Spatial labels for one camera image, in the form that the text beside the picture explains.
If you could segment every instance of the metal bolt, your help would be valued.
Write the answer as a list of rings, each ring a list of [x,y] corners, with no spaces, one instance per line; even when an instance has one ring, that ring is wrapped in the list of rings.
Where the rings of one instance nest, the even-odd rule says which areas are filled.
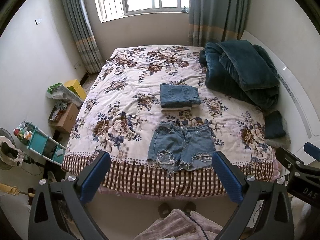
[[[277,179],[277,183],[282,185],[283,184],[283,180],[282,179]]]
[[[68,180],[69,181],[75,181],[76,180],[76,176],[75,175],[70,175],[69,177],[68,177]]]
[[[247,176],[247,180],[248,180],[248,181],[254,181],[254,176],[248,175],[248,176]]]
[[[40,184],[40,185],[43,185],[43,184],[46,184],[46,182],[47,182],[46,179],[41,179],[41,180],[39,181],[39,184]]]

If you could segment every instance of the window sill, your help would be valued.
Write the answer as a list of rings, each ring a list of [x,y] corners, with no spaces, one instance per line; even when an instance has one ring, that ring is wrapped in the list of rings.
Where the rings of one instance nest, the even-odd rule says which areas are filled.
[[[143,14],[158,14],[158,13],[181,13],[181,14],[189,14],[189,13],[183,13],[183,12],[180,12],[180,11],[144,12],[144,13],[136,13],[136,14],[130,14],[130,15],[123,15],[123,16],[115,17],[115,18],[112,18],[112,19],[109,19],[109,20],[104,20],[104,21],[102,21],[101,23],[110,22],[110,21],[113,21],[113,20],[121,19],[121,18],[127,18],[127,17],[130,17],[130,16],[137,16],[137,15],[143,15]]]

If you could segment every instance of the dark teal blanket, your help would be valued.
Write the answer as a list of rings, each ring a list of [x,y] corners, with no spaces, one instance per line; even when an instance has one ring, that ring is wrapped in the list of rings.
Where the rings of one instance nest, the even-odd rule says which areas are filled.
[[[208,67],[208,88],[262,109],[270,109],[278,102],[276,68],[262,47],[244,40],[208,42],[199,62]]]

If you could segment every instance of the yellow box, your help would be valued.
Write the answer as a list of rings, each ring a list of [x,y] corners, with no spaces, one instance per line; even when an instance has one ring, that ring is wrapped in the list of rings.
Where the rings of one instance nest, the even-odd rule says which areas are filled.
[[[82,100],[85,100],[87,94],[85,93],[82,86],[79,84],[78,80],[70,80],[65,82],[64,84],[67,88],[69,88],[72,92],[76,93]]]

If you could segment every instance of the curtain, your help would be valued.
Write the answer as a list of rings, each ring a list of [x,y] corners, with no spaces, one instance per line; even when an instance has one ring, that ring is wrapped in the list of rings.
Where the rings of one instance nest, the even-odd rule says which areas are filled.
[[[62,0],[73,38],[88,73],[100,72],[103,64],[83,0]]]
[[[240,39],[248,0],[190,0],[189,45]]]

